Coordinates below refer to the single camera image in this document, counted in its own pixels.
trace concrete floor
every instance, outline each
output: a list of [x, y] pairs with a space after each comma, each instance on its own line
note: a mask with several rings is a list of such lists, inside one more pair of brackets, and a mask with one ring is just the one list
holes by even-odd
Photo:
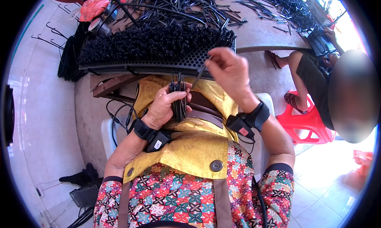
[[[292, 51], [277, 51], [279, 56], [288, 56]], [[264, 54], [264, 51], [243, 53], [249, 61], [250, 85], [254, 93], [266, 92], [270, 94], [274, 102], [275, 115], [282, 114], [286, 109], [286, 102], [283, 95], [290, 89], [295, 90], [291, 73], [288, 66], [283, 69], [275, 69], [271, 59]], [[135, 97], [136, 84], [129, 85], [129, 97]], [[109, 118], [106, 111], [106, 104], [109, 99], [94, 98], [90, 92], [89, 75], [83, 77], [75, 84], [75, 119], [79, 145], [81, 148], [84, 163], [92, 163], [98, 170], [99, 176], [103, 176], [104, 167], [107, 162], [104, 151], [101, 124], [104, 119]], [[112, 102], [109, 110], [114, 113], [122, 104]], [[128, 109], [120, 112], [120, 115], [127, 114]], [[117, 132], [117, 140], [121, 141], [126, 136], [125, 131], [120, 128]], [[241, 143], [249, 152], [251, 145]], [[260, 143], [256, 143], [251, 156], [253, 158], [255, 174], [260, 173]]]

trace label sticker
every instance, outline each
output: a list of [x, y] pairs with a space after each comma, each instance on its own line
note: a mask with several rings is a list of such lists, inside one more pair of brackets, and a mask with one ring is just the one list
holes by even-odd
[[243, 136], [246, 136], [247, 134], [249, 134], [249, 132], [245, 129], [245, 128], [241, 128], [241, 130], [239, 130], [239, 132], [243, 135]]
[[163, 144], [163, 142], [161, 142], [160, 140], [156, 141], [154, 148], [159, 149], [161, 144]]

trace red bag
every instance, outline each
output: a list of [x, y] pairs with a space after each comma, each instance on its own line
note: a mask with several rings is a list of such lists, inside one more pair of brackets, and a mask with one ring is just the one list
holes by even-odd
[[110, 3], [110, 0], [87, 0], [81, 8], [81, 17], [79, 21], [91, 21], [99, 16]]

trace bundle of black strips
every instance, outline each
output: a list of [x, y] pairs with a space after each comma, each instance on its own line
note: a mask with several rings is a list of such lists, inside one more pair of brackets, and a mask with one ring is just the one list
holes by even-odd
[[[184, 92], [186, 90], [184, 77], [181, 76], [181, 73], [177, 75], [177, 82], [172, 81], [169, 83], [169, 93], [171, 92]], [[187, 97], [179, 99], [172, 103], [172, 110], [174, 114], [174, 119], [176, 122], [182, 121], [187, 117]]]
[[202, 47], [231, 47], [235, 38], [233, 31], [197, 25], [132, 26], [122, 32], [88, 41], [80, 62], [87, 65], [134, 60], [176, 61]]

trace right hand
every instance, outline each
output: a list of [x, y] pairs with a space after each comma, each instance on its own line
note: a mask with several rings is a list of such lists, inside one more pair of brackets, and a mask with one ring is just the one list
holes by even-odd
[[252, 112], [260, 103], [250, 88], [247, 59], [227, 47], [217, 47], [208, 52], [211, 59], [205, 65], [222, 89], [243, 109]]
[[329, 29], [328, 27], [324, 27], [323, 31], [332, 43], [336, 42], [336, 34], [333, 30]]

